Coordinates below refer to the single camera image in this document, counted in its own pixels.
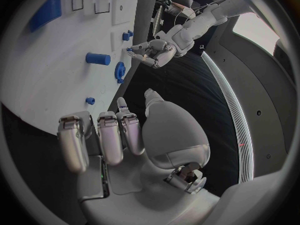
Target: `humanoid robot hand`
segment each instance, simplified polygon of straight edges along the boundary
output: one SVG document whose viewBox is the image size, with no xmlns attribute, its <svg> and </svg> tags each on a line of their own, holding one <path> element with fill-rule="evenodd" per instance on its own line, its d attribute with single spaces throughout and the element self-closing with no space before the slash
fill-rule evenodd
<svg viewBox="0 0 300 225">
<path fill-rule="evenodd" d="M 208 4 L 200 15 L 183 25 L 175 25 L 167 33 L 158 32 L 155 35 L 157 39 L 127 48 L 127 53 L 147 66 L 161 68 L 173 57 L 184 56 L 194 46 L 194 40 L 202 37 L 210 27 L 225 23 L 227 18 L 250 12 L 252 10 L 244 0 L 225 0 L 220 4 Z M 144 54 L 135 53 L 143 49 Z"/>
</svg>

